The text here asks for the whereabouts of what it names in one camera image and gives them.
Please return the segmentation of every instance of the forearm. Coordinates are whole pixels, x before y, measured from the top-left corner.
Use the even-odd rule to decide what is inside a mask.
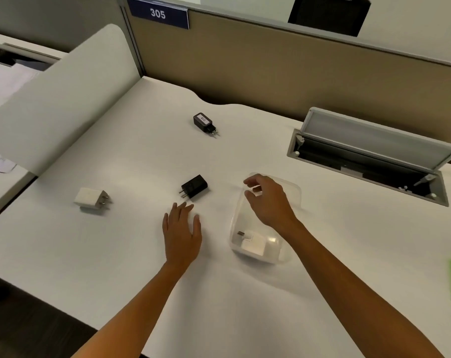
[[[401,313],[321,245],[302,224],[278,231],[292,246],[366,358],[442,358]]]
[[[137,358],[181,275],[181,271],[164,265],[73,357]]]

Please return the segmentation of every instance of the finger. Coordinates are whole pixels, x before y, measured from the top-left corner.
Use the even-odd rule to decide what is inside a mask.
[[[174,215],[177,213],[177,204],[176,203],[173,203],[172,204],[172,209],[170,210],[170,212],[169,212],[169,225],[171,224],[171,223],[173,223],[173,221],[174,221]]]
[[[245,191],[245,195],[246,195],[247,201],[249,201],[250,207],[253,208],[253,205],[255,204],[257,197],[249,190]]]
[[[184,209],[184,207],[186,207],[186,203],[185,202],[183,202],[179,206],[177,206],[177,218],[175,218],[174,221],[179,221],[179,218],[181,217],[181,212]]]
[[[168,215],[167,213],[164,214],[164,218],[162,219],[162,233],[165,235],[168,228],[169,228],[169,224],[168,224]]]
[[[253,176],[250,176],[249,178],[244,180],[244,183],[248,186],[248,187],[253,187],[253,186],[257,186],[257,185],[261,185],[264,182],[264,176],[261,174],[255,174]]]
[[[187,223],[187,219],[189,217],[189,212],[193,209],[194,205],[188,205],[181,210],[181,216],[179,217],[179,221],[185,221]]]
[[[195,215],[194,216],[193,239],[197,240],[199,245],[202,243],[202,229],[201,229],[201,226],[200,226],[199,215]]]

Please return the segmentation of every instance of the label on charger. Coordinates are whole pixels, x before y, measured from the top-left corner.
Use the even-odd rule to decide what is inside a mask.
[[[204,123],[204,126],[208,126],[210,124],[210,120],[208,120],[206,117],[204,117],[202,114],[198,114],[197,118]]]

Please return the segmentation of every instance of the black power adapter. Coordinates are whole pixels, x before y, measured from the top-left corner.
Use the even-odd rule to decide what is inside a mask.
[[[194,115],[194,124],[204,133],[217,134],[217,129],[212,124],[212,121],[205,116],[204,113]]]
[[[186,196],[189,198],[192,198],[195,195],[197,195],[199,192],[202,192],[207,188],[207,182],[202,178],[201,175],[197,175],[192,180],[184,183],[181,186],[181,188],[182,188],[182,191],[179,193],[184,192],[184,195],[181,196],[182,198],[184,198]]]

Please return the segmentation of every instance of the blue sign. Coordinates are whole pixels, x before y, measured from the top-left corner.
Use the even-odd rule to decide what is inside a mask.
[[[189,30],[187,9],[155,0],[127,0],[131,15]]]

